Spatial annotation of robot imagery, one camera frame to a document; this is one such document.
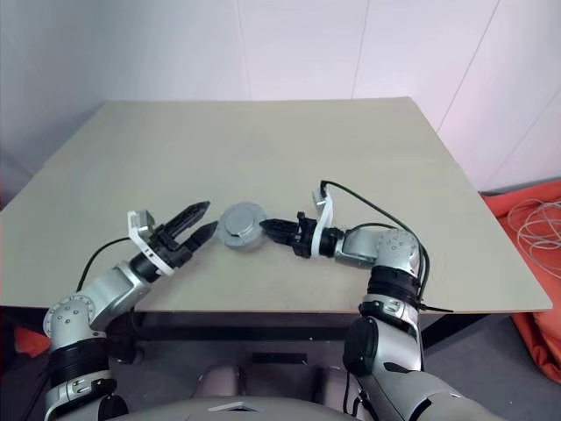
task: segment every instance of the gray floor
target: gray floor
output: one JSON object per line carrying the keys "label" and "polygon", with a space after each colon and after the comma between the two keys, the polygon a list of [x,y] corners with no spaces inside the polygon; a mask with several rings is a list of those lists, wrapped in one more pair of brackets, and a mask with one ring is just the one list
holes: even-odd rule
{"label": "gray floor", "polygon": [[[294,352],[308,355],[308,366],[258,365],[248,369],[252,395],[304,398],[311,387],[313,367],[340,366],[338,342],[154,342],[137,366],[113,364],[118,392],[132,410],[189,397],[199,375],[221,362],[249,367],[253,352]],[[20,419],[45,360],[18,357],[2,380],[1,419]],[[427,371],[459,392],[512,421],[561,419],[561,385],[534,366],[510,319],[432,353]],[[33,412],[39,420],[42,401]]]}

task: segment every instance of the white wall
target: white wall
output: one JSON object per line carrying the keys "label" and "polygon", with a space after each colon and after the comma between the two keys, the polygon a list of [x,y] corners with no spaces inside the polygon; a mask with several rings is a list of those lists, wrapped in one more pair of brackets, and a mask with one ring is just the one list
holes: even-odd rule
{"label": "white wall", "polygon": [[103,100],[412,96],[477,189],[561,176],[558,0],[1,0],[15,193]]}
{"label": "white wall", "polygon": [[9,200],[103,101],[96,2],[1,0],[0,175]]}

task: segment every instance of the black cable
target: black cable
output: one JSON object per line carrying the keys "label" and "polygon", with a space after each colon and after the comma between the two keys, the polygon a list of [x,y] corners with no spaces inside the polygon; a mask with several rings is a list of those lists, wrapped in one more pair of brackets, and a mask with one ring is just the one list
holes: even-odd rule
{"label": "black cable", "polygon": [[80,292],[82,290],[82,287],[84,285],[84,281],[86,281],[86,276],[88,275],[89,268],[91,267],[92,263],[96,259],[97,255],[99,253],[101,253],[103,250],[105,250],[107,247],[113,246],[116,243],[120,243],[122,241],[127,241],[127,240],[129,240],[128,237],[123,237],[121,239],[114,239],[113,241],[110,241],[109,243],[104,244],[103,246],[99,247],[96,250],[96,252],[91,255],[91,257],[88,260],[88,263],[86,263],[86,266],[84,267],[84,270],[82,271],[82,276],[80,277],[80,281],[78,281],[78,286],[76,287],[76,292]]}
{"label": "black cable", "polygon": [[376,413],[376,410],[374,409],[372,403],[368,400],[368,395],[366,394],[366,392],[364,390],[360,390],[359,395],[360,399],[362,399],[362,406],[370,414],[372,420],[380,421],[380,417],[378,417],[378,414]]}
{"label": "black cable", "polygon": [[423,332],[418,332],[419,351],[421,352],[421,370],[424,371],[424,345],[423,345]]}
{"label": "black cable", "polygon": [[391,219],[392,221],[394,221],[397,225],[399,225],[401,228],[403,228],[405,231],[412,233],[413,235],[415,235],[413,233],[413,231],[406,226],[405,224],[402,223],[402,221],[400,221],[398,218],[396,218],[395,216],[393,216],[391,213],[386,212],[385,210],[383,210],[381,207],[375,205],[374,203],[370,202],[369,200],[365,199],[364,197],[362,197],[360,194],[355,193],[354,191],[352,191],[351,189],[349,189],[348,187],[345,187],[343,184],[339,184],[338,182],[329,182],[326,180],[321,180],[320,182],[320,189],[322,191],[322,196],[325,197],[327,192],[325,190],[325,186],[326,185],[331,185],[334,187],[338,187],[343,191],[346,191],[348,194],[350,194],[351,196],[356,197],[360,202],[367,204],[368,206],[370,206],[371,208],[377,210],[379,213],[381,213],[382,215],[384,215],[386,218]]}
{"label": "black cable", "polygon": [[423,304],[423,303],[421,303],[419,305],[419,308],[421,310],[440,311],[440,312],[443,312],[443,313],[453,313],[454,312],[454,310],[441,309],[440,307],[433,307],[432,305],[427,305],[427,304]]}
{"label": "black cable", "polygon": [[357,414],[359,413],[359,405],[360,405],[360,398],[359,397],[355,397],[354,402],[352,403],[352,416],[356,417]]}
{"label": "black cable", "polygon": [[424,292],[426,283],[429,279],[430,260],[429,260],[429,254],[427,253],[426,249],[424,248],[423,243],[421,243],[421,241],[416,236],[416,234],[413,232],[413,230],[411,230],[408,226],[403,224],[402,221],[400,221],[398,218],[396,218],[391,213],[386,212],[381,207],[375,205],[374,203],[370,202],[368,199],[365,199],[364,197],[362,197],[360,194],[355,193],[354,191],[352,191],[348,187],[345,187],[343,184],[339,184],[338,182],[321,180],[320,181],[320,190],[321,190],[321,193],[322,193],[323,197],[327,196],[327,191],[325,189],[325,186],[327,186],[327,185],[337,187],[337,188],[341,189],[342,191],[345,191],[349,195],[354,196],[360,202],[370,206],[371,208],[373,208],[375,211],[379,212],[380,214],[382,214],[386,218],[394,221],[397,225],[399,225],[401,228],[403,228],[403,230],[409,232],[410,234],[412,234],[415,237],[415,239],[419,243],[419,251],[420,251],[420,254],[421,254],[421,259],[419,260],[419,275],[421,276],[422,283],[421,283],[421,288],[419,289],[419,293],[417,294],[417,299],[419,301],[421,301],[421,299],[423,298],[423,292]]}
{"label": "black cable", "polygon": [[343,396],[343,412],[348,414],[347,401],[349,400],[349,384],[351,383],[351,372],[347,371],[347,383],[344,386],[344,396]]}
{"label": "black cable", "polygon": [[42,373],[42,375],[43,375],[43,378],[39,381],[39,384],[37,385],[37,388],[35,388],[35,390],[33,391],[32,400],[29,402],[29,405],[27,405],[27,409],[25,410],[24,415],[21,417],[22,421],[27,421],[29,419],[29,416],[33,412],[33,408],[35,408],[35,405],[37,404],[37,401],[39,400],[39,397],[41,396],[41,392],[43,391],[43,389],[46,386],[47,381],[49,380],[49,375],[48,375],[48,372],[47,372],[46,369]]}
{"label": "black cable", "polygon": [[349,235],[355,231],[358,231],[360,228],[366,228],[367,226],[381,226],[382,228],[387,228],[388,230],[397,229],[393,225],[382,224],[381,222],[367,222],[365,224],[353,226],[349,231],[346,232],[346,234]]}

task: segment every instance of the white cable coil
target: white cable coil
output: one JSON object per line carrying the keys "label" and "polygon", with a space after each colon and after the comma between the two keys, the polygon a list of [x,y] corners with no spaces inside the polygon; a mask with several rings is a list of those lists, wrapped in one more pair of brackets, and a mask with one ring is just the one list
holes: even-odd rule
{"label": "white cable coil", "polygon": [[[517,216],[518,226],[513,221]],[[516,232],[516,243],[526,257],[543,271],[561,280],[561,266],[546,264],[543,257],[538,255],[561,250],[561,200],[523,200],[508,212],[507,222],[510,229]]]}

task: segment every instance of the beige tabletop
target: beige tabletop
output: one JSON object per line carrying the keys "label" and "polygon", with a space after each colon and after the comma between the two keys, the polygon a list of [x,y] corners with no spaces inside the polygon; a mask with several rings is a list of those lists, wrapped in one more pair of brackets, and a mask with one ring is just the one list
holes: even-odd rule
{"label": "beige tabletop", "polygon": [[[270,218],[316,218],[311,191],[341,182],[393,213],[427,247],[425,303],[460,312],[545,310],[550,299],[409,98],[252,103],[107,103],[0,214],[0,303],[48,307],[89,256],[126,236],[126,212],[166,222],[210,200]],[[387,222],[330,189],[334,224]],[[91,279],[137,251],[104,252]],[[141,310],[356,311],[369,272],[304,260],[267,241],[250,253],[214,238]]]}

